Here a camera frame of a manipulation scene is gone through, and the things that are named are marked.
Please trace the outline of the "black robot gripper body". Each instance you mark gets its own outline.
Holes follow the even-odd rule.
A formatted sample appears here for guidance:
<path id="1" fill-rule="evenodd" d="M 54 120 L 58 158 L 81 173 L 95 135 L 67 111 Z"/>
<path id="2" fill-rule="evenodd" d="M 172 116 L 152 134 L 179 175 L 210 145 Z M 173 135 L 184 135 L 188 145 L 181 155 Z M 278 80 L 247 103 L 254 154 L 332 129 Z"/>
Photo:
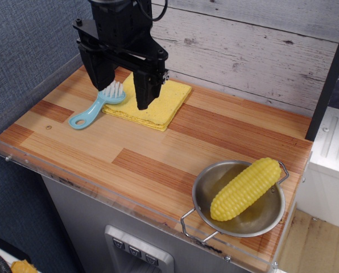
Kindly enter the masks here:
<path id="1" fill-rule="evenodd" d="M 154 17 L 151 1 L 91 1 L 90 5 L 92 19 L 73 21 L 78 45 L 102 49 L 115 68 L 157 75 L 163 84 L 167 79 L 168 53 L 152 38 L 151 29 L 168 6 Z"/>

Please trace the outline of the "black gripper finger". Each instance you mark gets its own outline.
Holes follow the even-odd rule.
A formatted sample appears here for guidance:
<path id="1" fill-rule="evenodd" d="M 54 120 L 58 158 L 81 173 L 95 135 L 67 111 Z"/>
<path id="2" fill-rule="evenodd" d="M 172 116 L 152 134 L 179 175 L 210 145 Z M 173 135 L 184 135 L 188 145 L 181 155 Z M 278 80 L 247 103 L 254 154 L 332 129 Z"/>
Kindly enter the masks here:
<path id="1" fill-rule="evenodd" d="M 149 104 L 160 95 L 162 82 L 157 75 L 137 71 L 133 73 L 137 108 L 146 110 Z"/>
<path id="2" fill-rule="evenodd" d="M 102 49 L 90 48 L 84 43 L 80 43 L 78 48 L 93 86 L 98 91 L 104 90 L 115 78 L 115 65 L 106 57 Z"/>

